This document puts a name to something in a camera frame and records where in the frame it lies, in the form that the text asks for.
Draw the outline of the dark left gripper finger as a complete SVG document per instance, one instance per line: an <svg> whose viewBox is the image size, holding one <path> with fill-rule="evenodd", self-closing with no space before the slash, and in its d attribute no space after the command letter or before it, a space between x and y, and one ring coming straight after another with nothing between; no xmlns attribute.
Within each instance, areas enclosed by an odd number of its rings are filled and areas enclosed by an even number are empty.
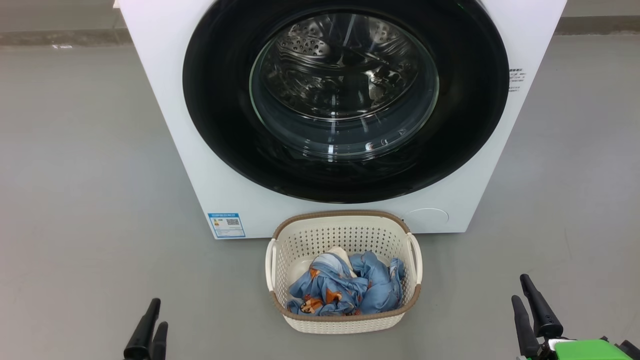
<svg viewBox="0 0 640 360"><path fill-rule="evenodd" d="M151 359L151 344L161 303L162 301L159 298L151 299L146 313L141 317L128 344L126 344L123 350L124 360Z"/></svg>
<svg viewBox="0 0 640 360"><path fill-rule="evenodd" d="M151 341L151 360L165 360L169 324L160 322Z"/></svg>

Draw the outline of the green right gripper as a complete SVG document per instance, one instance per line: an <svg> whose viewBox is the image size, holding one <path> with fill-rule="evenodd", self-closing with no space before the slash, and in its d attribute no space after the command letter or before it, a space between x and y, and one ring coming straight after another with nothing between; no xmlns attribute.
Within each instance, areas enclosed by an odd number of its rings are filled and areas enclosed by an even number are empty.
<svg viewBox="0 0 640 360"><path fill-rule="evenodd" d="M524 360L632 360L633 349L623 348L604 339L549 339L542 346L537 338L561 338L563 325L528 274L519 281L528 300L533 328L521 297L511 297L519 355Z"/></svg>

